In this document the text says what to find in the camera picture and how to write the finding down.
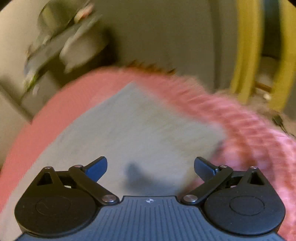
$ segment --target pink towel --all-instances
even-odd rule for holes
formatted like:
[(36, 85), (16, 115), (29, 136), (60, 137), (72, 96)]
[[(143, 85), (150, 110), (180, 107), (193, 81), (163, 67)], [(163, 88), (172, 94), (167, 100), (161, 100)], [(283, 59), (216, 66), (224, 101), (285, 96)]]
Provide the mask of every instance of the pink towel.
[(295, 240), (296, 141), (233, 100), (207, 94), (201, 86), (192, 86), (186, 80), (186, 77), (107, 68), (90, 72), (67, 85), (21, 131), (11, 148), (0, 174), (0, 211), (26, 171), (72, 121), (135, 81), (167, 106), (197, 120), (222, 126), (227, 139), (211, 161), (235, 170), (258, 166), (286, 207), (279, 234)]

